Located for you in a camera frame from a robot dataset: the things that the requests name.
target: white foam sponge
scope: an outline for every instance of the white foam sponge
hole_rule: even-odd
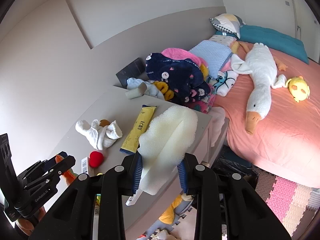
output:
[[[192,145],[198,117],[192,109],[172,106],[154,118],[139,138],[142,175],[139,188],[155,195]]]

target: long teal cushion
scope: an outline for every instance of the long teal cushion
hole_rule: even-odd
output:
[[[216,35],[222,35],[222,32],[217,31]],[[227,33],[227,36],[237,38],[231,33]],[[250,43],[261,42],[269,48],[282,51],[309,64],[308,56],[302,41],[273,29],[253,25],[243,25],[240,28],[240,39],[238,40]]]

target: pile of clothes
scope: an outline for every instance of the pile of clothes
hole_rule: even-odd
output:
[[[150,83],[166,89],[167,100],[207,114],[215,96],[226,96],[236,81],[232,54],[228,46],[209,40],[190,51],[168,48],[146,58],[146,73]]]

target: small white box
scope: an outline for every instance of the small white box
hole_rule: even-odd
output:
[[[89,166],[89,157],[85,157],[84,159],[81,160],[81,172],[86,173],[89,175],[89,177],[94,176],[94,169]]]

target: yellow packet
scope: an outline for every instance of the yellow packet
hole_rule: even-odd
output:
[[[156,106],[142,106],[140,114],[138,115],[132,130],[121,146],[120,152],[127,154],[136,153],[139,146],[139,137],[146,131],[155,109]]]

